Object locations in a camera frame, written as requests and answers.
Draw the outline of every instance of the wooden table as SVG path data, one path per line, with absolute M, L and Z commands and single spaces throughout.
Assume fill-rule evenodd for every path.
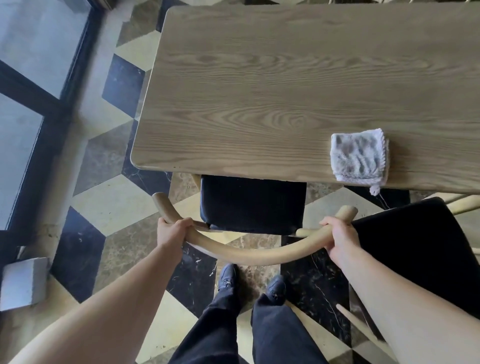
M 335 182 L 331 134 L 374 128 L 389 187 L 480 194 L 480 4 L 172 8 L 132 163 Z

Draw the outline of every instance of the shoe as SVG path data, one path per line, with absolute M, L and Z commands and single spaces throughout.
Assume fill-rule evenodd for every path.
M 218 290 L 236 288 L 239 278 L 238 269 L 236 264 L 231 263 L 222 268 L 220 278 L 218 279 Z
M 283 305 L 287 294 L 287 285 L 285 278 L 281 274 L 277 274 L 268 284 L 265 292 L 268 299 L 275 305 Z

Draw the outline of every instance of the folded cloth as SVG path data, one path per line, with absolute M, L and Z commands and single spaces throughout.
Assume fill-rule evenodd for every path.
M 388 178 L 388 139 L 381 129 L 332 134 L 330 162 L 337 181 L 368 185 L 377 196 Z

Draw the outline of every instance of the glass pane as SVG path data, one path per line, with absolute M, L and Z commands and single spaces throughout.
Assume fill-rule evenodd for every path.
M 89 12 L 86 0 L 0 1 L 0 60 L 59 97 Z
M 43 116 L 0 94 L 0 230 L 5 230 Z

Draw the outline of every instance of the person's right arm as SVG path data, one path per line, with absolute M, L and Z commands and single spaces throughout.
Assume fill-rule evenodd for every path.
M 374 259 L 351 225 L 332 217 L 321 223 L 333 227 L 330 257 L 400 363 L 480 363 L 479 320 Z

